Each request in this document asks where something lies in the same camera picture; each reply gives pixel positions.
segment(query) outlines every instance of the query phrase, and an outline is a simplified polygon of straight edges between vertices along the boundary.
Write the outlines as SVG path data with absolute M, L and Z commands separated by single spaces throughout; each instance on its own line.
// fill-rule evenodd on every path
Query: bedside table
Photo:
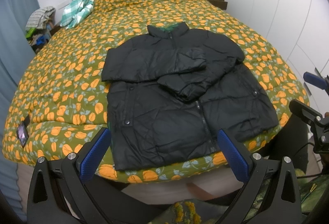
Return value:
M 51 30 L 50 34 L 53 36 L 55 33 L 57 33 L 60 30 L 61 26 L 59 24 L 55 25 Z
M 208 2 L 222 10 L 226 10 L 227 8 L 227 2 L 225 2 L 224 0 L 208 0 Z

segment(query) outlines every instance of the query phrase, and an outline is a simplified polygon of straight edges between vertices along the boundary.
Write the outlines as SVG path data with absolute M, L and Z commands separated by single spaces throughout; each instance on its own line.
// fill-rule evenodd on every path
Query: jacket pocket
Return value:
M 124 103 L 123 111 L 123 125 L 132 126 L 133 125 L 133 116 L 134 116 L 134 102 L 135 102 L 135 85 L 127 84 L 127 94 Z
M 249 94 L 256 97 L 259 94 L 259 91 L 263 88 L 259 84 L 258 80 L 254 77 L 254 75 L 249 71 L 249 69 L 245 67 L 244 64 L 242 65 L 243 66 L 241 66 L 240 69 L 236 71 L 239 76 L 239 81 Z

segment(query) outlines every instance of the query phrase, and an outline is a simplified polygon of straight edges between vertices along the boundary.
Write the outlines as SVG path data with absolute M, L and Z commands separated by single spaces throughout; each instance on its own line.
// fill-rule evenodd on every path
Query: floral bedspread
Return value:
M 186 22 L 225 34 L 246 54 L 245 65 L 266 90 L 279 125 L 246 141 L 250 151 L 269 142 L 289 119 L 288 103 L 308 103 L 302 84 L 264 37 L 212 6 L 207 0 L 95 0 L 94 11 L 78 27 L 61 29 L 32 60 L 22 77 L 5 123 L 3 154 L 9 160 L 33 166 L 40 156 L 48 160 L 78 152 L 107 124 L 109 85 L 101 82 L 107 50 L 147 33 L 146 26 Z M 20 121 L 30 115 L 29 139 L 24 148 L 16 138 Z M 108 149 L 97 174 L 121 182 L 175 180 L 226 163 L 215 153 L 184 163 L 141 171 L 116 171 Z

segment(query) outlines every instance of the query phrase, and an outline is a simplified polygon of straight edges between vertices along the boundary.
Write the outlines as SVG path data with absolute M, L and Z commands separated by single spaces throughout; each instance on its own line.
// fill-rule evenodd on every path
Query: blue object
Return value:
M 236 179 L 246 184 L 249 181 L 248 164 L 222 129 L 217 133 L 217 142 Z
M 46 38 L 42 35 L 36 40 L 36 45 L 43 45 L 46 43 Z
M 99 163 L 111 144 L 111 140 L 111 131 L 106 128 L 80 164 L 80 180 L 82 182 L 86 182 L 94 176 Z
M 326 90 L 327 88 L 329 88 L 325 79 L 313 73 L 305 72 L 303 78 L 305 82 L 310 83 L 311 85 L 316 86 L 322 90 Z

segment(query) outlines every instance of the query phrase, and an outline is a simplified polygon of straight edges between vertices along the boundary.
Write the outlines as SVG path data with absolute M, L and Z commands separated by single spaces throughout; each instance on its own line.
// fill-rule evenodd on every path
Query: striped towel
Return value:
M 36 28 L 43 30 L 46 28 L 47 22 L 55 11 L 53 6 L 46 6 L 44 8 L 39 8 L 34 11 L 29 17 L 25 30 L 28 31 L 30 28 Z

